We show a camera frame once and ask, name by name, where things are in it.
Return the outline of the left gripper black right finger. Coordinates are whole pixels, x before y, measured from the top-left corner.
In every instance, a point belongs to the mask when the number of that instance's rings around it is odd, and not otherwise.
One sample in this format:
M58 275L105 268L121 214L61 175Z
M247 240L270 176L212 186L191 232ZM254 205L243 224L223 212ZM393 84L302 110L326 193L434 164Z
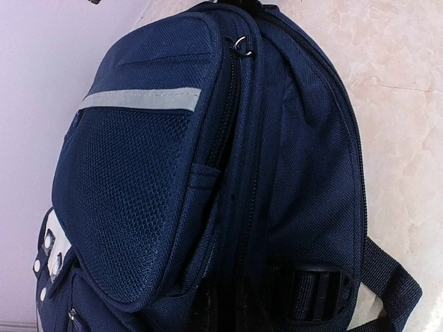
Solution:
M260 301L249 283L236 285L233 310L234 331L260 330Z

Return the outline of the navy blue backpack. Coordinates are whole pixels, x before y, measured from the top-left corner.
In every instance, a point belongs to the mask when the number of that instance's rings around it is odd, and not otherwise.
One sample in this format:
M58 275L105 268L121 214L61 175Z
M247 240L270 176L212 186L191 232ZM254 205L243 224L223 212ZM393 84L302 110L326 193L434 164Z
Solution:
M204 2L101 61L64 137L34 263L39 331L198 331L218 282L259 331L348 331L359 287L401 331L419 284L367 234L361 141L320 47L280 11Z

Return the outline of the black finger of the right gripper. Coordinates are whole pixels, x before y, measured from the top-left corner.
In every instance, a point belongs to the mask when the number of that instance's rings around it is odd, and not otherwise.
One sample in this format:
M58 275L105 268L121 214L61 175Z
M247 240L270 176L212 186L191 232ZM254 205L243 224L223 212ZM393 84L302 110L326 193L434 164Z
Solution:
M251 15L256 15L264 11L280 11L277 5L263 4L258 0L221 0L221 3L236 6L247 11Z

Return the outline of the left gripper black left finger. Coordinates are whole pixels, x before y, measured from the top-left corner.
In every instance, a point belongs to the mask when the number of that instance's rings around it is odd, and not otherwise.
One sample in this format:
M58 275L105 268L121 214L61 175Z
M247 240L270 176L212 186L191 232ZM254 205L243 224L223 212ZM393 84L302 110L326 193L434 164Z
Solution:
M204 279L197 296L198 331L221 331L219 327L218 282Z

